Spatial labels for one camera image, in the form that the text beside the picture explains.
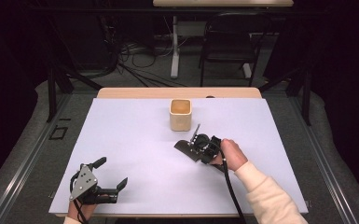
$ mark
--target black cable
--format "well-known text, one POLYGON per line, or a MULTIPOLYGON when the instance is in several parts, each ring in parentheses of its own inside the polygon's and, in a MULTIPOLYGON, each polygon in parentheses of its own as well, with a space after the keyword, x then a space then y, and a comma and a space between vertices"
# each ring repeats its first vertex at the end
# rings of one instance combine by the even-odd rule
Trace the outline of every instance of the black cable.
POLYGON ((148 65, 144 65, 144 66, 141 66, 141 65, 137 65, 135 64, 135 61, 134 61, 134 58, 135 58, 135 55, 137 55, 136 53, 132 54, 132 59, 131 59, 131 62, 132 64, 135 66, 135 67, 138 67, 138 68, 147 68, 147 67, 150 67, 152 66, 155 62, 156 62, 156 55, 153 53, 153 61, 152 63, 148 64, 148 65))
POLYGON ((231 196, 232 201, 234 202, 235 208, 237 209, 237 212, 238 212, 238 215, 240 216, 242 224, 246 224, 246 220, 245 220, 245 217, 243 216, 243 212, 242 212, 242 210, 240 208, 240 204, 237 201, 237 197, 235 197, 234 189, 232 188, 231 181, 229 180, 228 163, 226 161, 225 154, 223 153, 222 148, 220 146, 218 146, 217 144, 215 144, 214 142, 208 141, 208 144, 212 144, 215 147, 217 147, 219 149, 220 154, 222 155, 223 170, 224 170, 224 173, 225 173, 225 179, 226 179, 226 183, 228 185, 229 194, 231 196))
POLYGON ((121 50, 120 50, 119 55, 121 56, 121 61, 122 61, 123 63, 125 63, 125 62, 130 58, 130 47, 129 47, 128 44, 122 44, 122 47, 121 47, 121 50))
POLYGON ((74 189, 74 182, 79 177, 80 171, 77 171, 76 174, 74 174, 71 178, 71 182, 69 185, 69 192, 72 193, 72 190, 74 189))
POLYGON ((108 67, 100 73, 97 73, 94 75, 83 75, 83 77, 86 77, 88 79, 95 79, 97 77, 105 77, 105 76, 111 74, 112 72, 114 72, 115 70, 116 70, 116 67, 108 67))
POLYGON ((157 52, 156 56, 157 57, 161 57, 161 56, 166 56, 167 53, 165 53, 165 51, 167 51, 168 49, 170 50, 168 53, 170 53, 173 50, 172 44, 171 47, 168 48, 170 46, 170 43, 167 41, 167 44, 165 45, 164 48, 158 48, 158 49, 163 49, 161 52, 157 52))
POLYGON ((77 209, 77 220, 79 220, 82 224, 89 224, 89 222, 86 220, 86 218, 84 217, 82 211, 81 211, 81 207, 83 206, 83 204, 81 204, 80 206, 77 203, 77 199, 74 200, 74 204, 75 207, 77 209))
MULTIPOLYGON (((157 84, 160 84, 160 85, 165 86, 165 87, 174 87, 173 85, 167 84, 167 83, 165 83, 165 82, 163 82, 163 81, 156 80, 156 79, 154 79, 154 78, 150 78, 150 77, 143 76, 143 75, 141 75, 141 74, 139 74, 139 73, 137 73, 137 72, 143 72, 143 73, 147 73, 147 74, 149 74, 149 75, 158 77, 157 75, 155 75, 155 74, 153 74, 153 73, 149 73, 149 72, 146 72, 146 71, 142 71, 142 70, 138 70, 138 69, 135 69, 135 68, 131 68, 131 67, 128 67, 128 66, 126 66, 126 65, 124 65, 124 64, 122 64, 122 63, 119 63, 118 66, 121 67, 121 68, 123 68, 123 70, 128 71, 131 75, 133 75, 135 78, 137 78, 139 81, 141 81, 142 84, 144 84, 144 86, 146 86, 146 87, 148 87, 147 84, 146 84, 145 82, 143 82, 143 81, 141 80, 141 78, 143 78, 144 80, 147 80, 149 83, 151 83, 152 85, 157 86, 157 87, 159 86, 159 85, 157 85, 157 84)), ((165 79, 165 78, 163 78, 163 77, 158 77, 158 78, 160 78, 160 79, 162 79, 162 80, 164 80, 164 81, 166 81, 166 82, 173 83, 173 84, 178 85, 178 86, 184 86, 184 87, 186 87, 186 85, 183 85, 183 84, 180 84, 180 83, 177 83, 177 82, 170 81, 170 80, 165 79)))

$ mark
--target gray mat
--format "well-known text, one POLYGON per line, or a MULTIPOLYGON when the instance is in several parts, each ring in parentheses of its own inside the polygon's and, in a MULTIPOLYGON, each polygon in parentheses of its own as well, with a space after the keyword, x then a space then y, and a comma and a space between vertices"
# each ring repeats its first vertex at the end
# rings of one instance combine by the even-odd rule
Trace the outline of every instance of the gray mat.
MULTIPOLYGON (((66 164, 92 102, 93 94, 74 94, 64 109, 59 128, 67 127, 63 139, 48 140, 27 182, 22 188, 5 223, 62 223, 63 218, 48 213, 52 200, 49 194, 60 184, 66 164)), ((312 207, 305 218, 310 223, 342 223, 326 184, 311 154, 311 144, 295 115, 295 109, 284 94, 266 94, 283 145, 295 171, 304 198, 312 207)), ((95 217, 91 223, 114 223, 110 218, 95 217)), ((255 219, 248 217, 248 223, 255 219)))

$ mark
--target black curtain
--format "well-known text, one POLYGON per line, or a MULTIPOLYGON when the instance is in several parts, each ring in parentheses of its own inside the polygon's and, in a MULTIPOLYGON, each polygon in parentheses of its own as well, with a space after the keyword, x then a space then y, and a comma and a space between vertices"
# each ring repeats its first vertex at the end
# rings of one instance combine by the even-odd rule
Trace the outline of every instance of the black curtain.
POLYGON ((296 0, 295 7, 345 10, 334 15, 339 20, 288 20, 264 76, 274 79, 311 58, 311 89, 324 99, 335 146, 359 182, 359 0, 296 0), (314 41, 320 39, 328 42, 319 53, 314 53, 314 41))

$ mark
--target cup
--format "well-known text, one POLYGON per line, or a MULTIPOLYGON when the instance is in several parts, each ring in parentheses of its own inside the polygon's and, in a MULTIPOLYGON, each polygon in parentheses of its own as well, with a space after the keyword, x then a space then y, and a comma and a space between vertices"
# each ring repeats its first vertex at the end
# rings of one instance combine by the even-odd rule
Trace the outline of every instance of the cup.
POLYGON ((191 101, 188 99, 173 99, 170 105, 171 130, 187 132, 191 129, 191 101))

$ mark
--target cream sweater sleeve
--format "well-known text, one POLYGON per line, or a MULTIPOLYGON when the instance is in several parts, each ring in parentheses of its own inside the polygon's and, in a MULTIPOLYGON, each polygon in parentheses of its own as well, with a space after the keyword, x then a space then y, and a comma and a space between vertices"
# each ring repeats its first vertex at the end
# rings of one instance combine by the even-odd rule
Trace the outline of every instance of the cream sweater sleeve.
POLYGON ((80 222, 72 218, 65 217, 65 221, 63 222, 63 224, 80 224, 80 222))
POLYGON ((290 196, 274 179, 257 170, 250 161, 241 166, 235 175, 249 192, 246 198, 258 223, 307 223, 290 196))

